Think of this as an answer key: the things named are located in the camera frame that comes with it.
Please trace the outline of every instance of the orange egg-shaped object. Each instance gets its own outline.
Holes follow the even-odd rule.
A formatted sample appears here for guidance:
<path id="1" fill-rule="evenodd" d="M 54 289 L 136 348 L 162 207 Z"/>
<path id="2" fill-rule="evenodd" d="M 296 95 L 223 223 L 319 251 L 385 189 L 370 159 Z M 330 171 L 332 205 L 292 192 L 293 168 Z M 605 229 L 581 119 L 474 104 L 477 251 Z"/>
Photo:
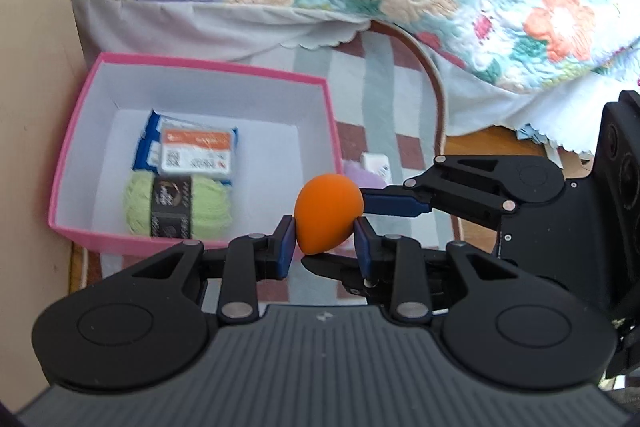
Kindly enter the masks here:
<path id="1" fill-rule="evenodd" d="M 337 247 L 353 233 L 364 200 L 358 186 L 340 174 L 322 174 L 308 181 L 296 200 L 296 239 L 306 255 Z"/>

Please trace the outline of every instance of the white bed skirt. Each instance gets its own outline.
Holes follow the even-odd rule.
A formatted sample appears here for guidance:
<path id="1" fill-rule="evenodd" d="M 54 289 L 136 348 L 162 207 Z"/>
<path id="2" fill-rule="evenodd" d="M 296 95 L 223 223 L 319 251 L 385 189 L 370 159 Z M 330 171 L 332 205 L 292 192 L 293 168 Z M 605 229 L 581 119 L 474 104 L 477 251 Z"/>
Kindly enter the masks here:
<path id="1" fill-rule="evenodd" d="M 102 51 L 239 60 L 278 45 L 335 46 L 369 27 L 361 16 L 323 10 L 117 0 L 73 0 L 73 6 L 88 62 Z M 590 73 L 552 89 L 515 94 L 430 55 L 447 90 L 449 136 L 530 124 L 558 146 L 594 153 L 604 104 L 623 89 L 639 90 L 635 83 Z"/>

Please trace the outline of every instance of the pink box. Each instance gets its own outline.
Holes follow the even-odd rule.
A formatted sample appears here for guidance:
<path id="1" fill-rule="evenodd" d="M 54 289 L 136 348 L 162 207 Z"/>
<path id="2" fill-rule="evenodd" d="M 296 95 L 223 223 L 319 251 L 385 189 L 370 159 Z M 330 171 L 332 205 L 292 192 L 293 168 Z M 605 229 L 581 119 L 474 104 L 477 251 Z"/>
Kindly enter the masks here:
<path id="1" fill-rule="evenodd" d="M 177 242 L 130 235 L 124 219 L 124 188 L 152 109 L 238 128 L 234 222 L 225 241 L 207 247 L 273 232 L 309 179 L 341 172 L 323 78 L 226 62 L 102 54 L 66 131 L 49 205 L 52 229 L 93 251 L 140 257 Z"/>

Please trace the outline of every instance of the wooden floor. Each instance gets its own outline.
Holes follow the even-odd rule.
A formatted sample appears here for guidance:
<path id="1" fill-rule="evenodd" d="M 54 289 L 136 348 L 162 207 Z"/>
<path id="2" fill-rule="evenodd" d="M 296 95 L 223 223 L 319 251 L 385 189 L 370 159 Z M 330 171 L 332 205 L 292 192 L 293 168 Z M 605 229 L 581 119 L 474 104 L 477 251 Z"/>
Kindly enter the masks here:
<path id="1" fill-rule="evenodd" d="M 492 154 L 492 155 L 545 155 L 540 145 L 530 140 L 517 140 L 513 131 L 503 127 L 491 127 L 473 134 L 460 137 L 449 137 L 445 147 L 445 154 Z M 580 159 L 573 153 L 561 152 L 562 163 L 566 177 L 578 178 L 588 172 L 584 170 Z M 479 227 L 467 221 L 463 222 L 463 232 L 466 241 L 484 251 L 491 251 L 495 243 L 495 232 Z M 72 256 L 70 290 L 79 288 L 82 266 L 82 250 L 74 248 Z"/>

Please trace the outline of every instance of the green yarn skein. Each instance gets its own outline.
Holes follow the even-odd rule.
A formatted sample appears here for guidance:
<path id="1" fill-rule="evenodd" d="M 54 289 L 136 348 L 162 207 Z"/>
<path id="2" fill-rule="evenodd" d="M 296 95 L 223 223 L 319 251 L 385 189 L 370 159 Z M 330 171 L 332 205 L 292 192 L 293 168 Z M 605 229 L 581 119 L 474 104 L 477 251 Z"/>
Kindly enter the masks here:
<path id="1" fill-rule="evenodd" d="M 151 190 L 155 174 L 133 171 L 124 192 L 124 213 L 129 230 L 151 235 Z M 231 225 L 230 187 L 204 176 L 191 177 L 191 237 L 221 239 Z"/>

